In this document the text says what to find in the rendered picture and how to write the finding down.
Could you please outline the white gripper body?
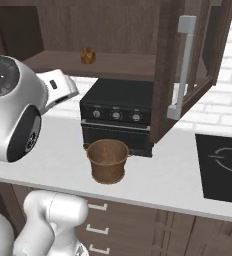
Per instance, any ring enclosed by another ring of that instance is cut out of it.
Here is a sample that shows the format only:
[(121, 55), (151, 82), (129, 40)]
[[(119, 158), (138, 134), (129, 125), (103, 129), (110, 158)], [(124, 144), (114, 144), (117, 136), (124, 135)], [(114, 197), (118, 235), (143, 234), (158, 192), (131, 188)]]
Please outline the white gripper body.
[(75, 81), (72, 80), (71, 77), (68, 75), (64, 76), (63, 91), (63, 100), (68, 100), (79, 95), (79, 90), (77, 88)]

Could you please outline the brown woven basket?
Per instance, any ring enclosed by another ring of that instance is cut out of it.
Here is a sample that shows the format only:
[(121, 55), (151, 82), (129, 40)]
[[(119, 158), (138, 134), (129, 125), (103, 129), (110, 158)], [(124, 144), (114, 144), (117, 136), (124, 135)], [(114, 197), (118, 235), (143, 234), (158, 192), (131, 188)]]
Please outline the brown woven basket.
[(92, 178), (101, 184), (116, 184), (125, 176), (125, 164), (134, 151), (122, 141), (101, 139), (86, 149)]

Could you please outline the dark wood base cabinet door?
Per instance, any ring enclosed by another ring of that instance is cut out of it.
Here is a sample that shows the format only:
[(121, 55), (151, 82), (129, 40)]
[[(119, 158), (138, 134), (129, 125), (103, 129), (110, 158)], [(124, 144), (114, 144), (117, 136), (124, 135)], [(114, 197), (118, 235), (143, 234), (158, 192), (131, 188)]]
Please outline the dark wood base cabinet door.
[(232, 222), (175, 213), (170, 256), (232, 256)]

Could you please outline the black toaster oven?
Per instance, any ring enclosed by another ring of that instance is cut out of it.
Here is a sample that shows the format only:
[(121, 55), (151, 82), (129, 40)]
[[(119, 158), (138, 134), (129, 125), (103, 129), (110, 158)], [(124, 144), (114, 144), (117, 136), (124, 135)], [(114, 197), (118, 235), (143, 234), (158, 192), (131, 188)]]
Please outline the black toaster oven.
[(152, 94), (152, 82), (99, 78), (80, 100), (83, 147), (116, 139), (133, 155), (151, 157)]

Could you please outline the dark wood drawer front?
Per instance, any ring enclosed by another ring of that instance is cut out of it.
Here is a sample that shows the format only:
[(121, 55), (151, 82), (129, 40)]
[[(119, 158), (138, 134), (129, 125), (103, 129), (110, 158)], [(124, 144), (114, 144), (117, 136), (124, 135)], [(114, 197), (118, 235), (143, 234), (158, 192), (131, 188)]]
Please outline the dark wood drawer front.
[(80, 241), (85, 245), (89, 251), (89, 245), (93, 244), (95, 248), (105, 250), (110, 248), (110, 254), (104, 255), (96, 252), (89, 251), (90, 256), (155, 256), (156, 252), (152, 246), (133, 245), (129, 243), (113, 242), (106, 239), (84, 239)]
[(119, 203), (90, 197), (86, 197), (86, 200), (89, 204), (103, 205), (104, 203), (107, 203), (108, 207), (106, 211), (100, 211), (96, 209), (91, 210), (95, 212), (106, 213), (109, 216), (112, 216), (113, 218), (130, 220), (148, 219), (150, 221), (154, 221), (156, 219), (157, 210), (153, 208), (147, 208), (132, 204)]
[[(93, 229), (104, 231), (109, 229), (108, 234), (87, 231), (86, 227), (90, 225)], [(78, 235), (86, 237), (93, 235), (95, 237), (116, 238), (130, 241), (151, 242), (155, 226), (155, 215), (141, 215), (137, 217), (98, 215), (89, 216), (87, 220), (77, 228)]]

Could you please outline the black hob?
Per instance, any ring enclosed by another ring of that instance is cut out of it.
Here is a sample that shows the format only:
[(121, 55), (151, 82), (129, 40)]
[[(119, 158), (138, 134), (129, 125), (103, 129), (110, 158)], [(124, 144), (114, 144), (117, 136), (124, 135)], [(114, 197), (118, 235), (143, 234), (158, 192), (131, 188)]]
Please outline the black hob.
[(203, 197), (232, 203), (232, 138), (196, 134)]

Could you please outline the dark wood wall cabinet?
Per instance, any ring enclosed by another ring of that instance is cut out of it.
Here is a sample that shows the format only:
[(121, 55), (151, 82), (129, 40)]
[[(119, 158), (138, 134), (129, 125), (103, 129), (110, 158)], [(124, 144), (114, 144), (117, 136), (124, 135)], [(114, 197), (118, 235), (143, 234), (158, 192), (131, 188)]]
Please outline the dark wood wall cabinet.
[(156, 0), (0, 0), (0, 54), (37, 72), (153, 81), (158, 14)]

